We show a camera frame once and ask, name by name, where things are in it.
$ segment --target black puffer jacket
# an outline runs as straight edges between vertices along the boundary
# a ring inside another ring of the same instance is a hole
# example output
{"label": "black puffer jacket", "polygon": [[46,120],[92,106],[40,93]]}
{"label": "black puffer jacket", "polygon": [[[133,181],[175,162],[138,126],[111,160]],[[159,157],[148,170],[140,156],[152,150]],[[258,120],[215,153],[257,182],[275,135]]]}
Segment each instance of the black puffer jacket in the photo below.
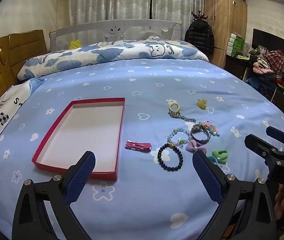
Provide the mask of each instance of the black puffer jacket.
{"label": "black puffer jacket", "polygon": [[206,21],[199,18],[191,23],[185,33],[184,40],[197,47],[206,56],[212,54],[213,47],[215,46],[215,37],[212,28]]}

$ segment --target silver chain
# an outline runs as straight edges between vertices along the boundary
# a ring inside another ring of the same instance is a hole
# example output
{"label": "silver chain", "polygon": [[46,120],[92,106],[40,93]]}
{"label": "silver chain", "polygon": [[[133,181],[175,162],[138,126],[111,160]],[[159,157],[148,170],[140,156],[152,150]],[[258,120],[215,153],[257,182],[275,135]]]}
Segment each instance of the silver chain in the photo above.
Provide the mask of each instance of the silver chain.
{"label": "silver chain", "polygon": [[181,115],[180,112],[169,111],[168,114],[172,118],[182,119],[182,120],[187,121],[187,122],[196,122],[196,120],[194,118],[186,118],[183,115]]}

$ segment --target white wall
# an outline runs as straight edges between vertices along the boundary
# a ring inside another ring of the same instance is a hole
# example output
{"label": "white wall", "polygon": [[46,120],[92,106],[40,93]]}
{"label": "white wall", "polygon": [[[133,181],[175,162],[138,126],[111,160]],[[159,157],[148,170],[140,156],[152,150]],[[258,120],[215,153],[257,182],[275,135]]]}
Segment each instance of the white wall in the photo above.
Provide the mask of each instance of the white wall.
{"label": "white wall", "polygon": [[[11,33],[42,29],[46,46],[49,47],[49,31],[57,29],[57,8],[58,0],[2,0],[0,3],[0,37]],[[64,23],[64,19],[60,18],[58,25],[61,28],[67,24]]]}
{"label": "white wall", "polygon": [[246,0],[248,22],[246,42],[252,42],[253,29],[259,29],[284,39],[284,4],[270,0]]}

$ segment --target blue bed sheet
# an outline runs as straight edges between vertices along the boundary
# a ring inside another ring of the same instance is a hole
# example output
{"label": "blue bed sheet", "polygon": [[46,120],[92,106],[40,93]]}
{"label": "blue bed sheet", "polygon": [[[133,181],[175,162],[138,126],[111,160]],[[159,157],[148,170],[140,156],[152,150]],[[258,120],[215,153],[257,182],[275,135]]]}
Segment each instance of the blue bed sheet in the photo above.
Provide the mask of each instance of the blue bed sheet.
{"label": "blue bed sheet", "polygon": [[[23,182],[48,181],[54,175],[37,169],[31,158],[53,122],[75,99],[126,99],[117,181],[89,180],[71,204],[96,240],[196,239],[214,214],[217,204],[192,166],[192,153],[185,147],[181,150],[184,163],[177,172],[166,172],[154,161],[156,149],[173,129],[192,126],[168,115],[173,100],[181,105],[182,115],[216,125],[220,137],[210,139],[207,155],[228,150],[227,164],[220,165],[226,174],[248,181],[266,179],[264,160],[244,145],[250,133],[284,150],[265,132],[269,125],[284,130],[284,114],[249,85],[199,59],[119,60],[45,78],[0,135],[0,230],[9,239]],[[206,110],[196,106],[203,98],[208,101]],[[125,149],[127,140],[150,142],[152,151]],[[104,147],[105,141],[101,138],[98,143]],[[165,155],[169,166],[177,165],[174,152]],[[57,236],[65,239],[49,205],[47,209]]]}

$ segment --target black bead bracelet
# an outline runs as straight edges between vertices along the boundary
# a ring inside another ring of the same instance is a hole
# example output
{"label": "black bead bracelet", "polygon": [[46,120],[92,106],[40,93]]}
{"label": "black bead bracelet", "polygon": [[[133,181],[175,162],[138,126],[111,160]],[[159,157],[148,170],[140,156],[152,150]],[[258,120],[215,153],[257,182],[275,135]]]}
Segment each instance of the black bead bracelet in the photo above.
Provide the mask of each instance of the black bead bracelet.
{"label": "black bead bracelet", "polygon": [[[167,165],[165,165],[164,161],[162,160],[161,156],[162,156],[162,151],[167,148],[167,147],[170,147],[171,149],[173,149],[175,151],[175,153],[178,155],[179,157],[179,165],[176,166],[176,167],[168,167]],[[170,143],[166,143],[164,144],[159,152],[158,152],[158,162],[159,162],[159,165],[164,169],[164,170],[167,170],[167,171],[178,171],[179,169],[181,169],[182,167],[182,164],[183,164],[183,157],[182,157],[182,153],[181,151],[173,144],[170,144]]]}

